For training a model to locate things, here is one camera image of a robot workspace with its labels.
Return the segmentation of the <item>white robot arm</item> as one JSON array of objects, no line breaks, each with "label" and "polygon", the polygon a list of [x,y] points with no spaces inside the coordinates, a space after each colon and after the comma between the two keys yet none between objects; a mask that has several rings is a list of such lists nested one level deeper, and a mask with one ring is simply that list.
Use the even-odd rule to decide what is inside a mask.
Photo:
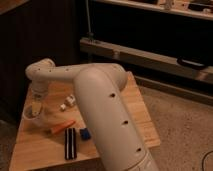
[{"label": "white robot arm", "polygon": [[159,171],[122,99],[127,73],[121,65],[57,66],[46,58],[29,65],[25,73],[39,98],[47,95],[52,81],[73,85],[76,104],[107,171]]}]

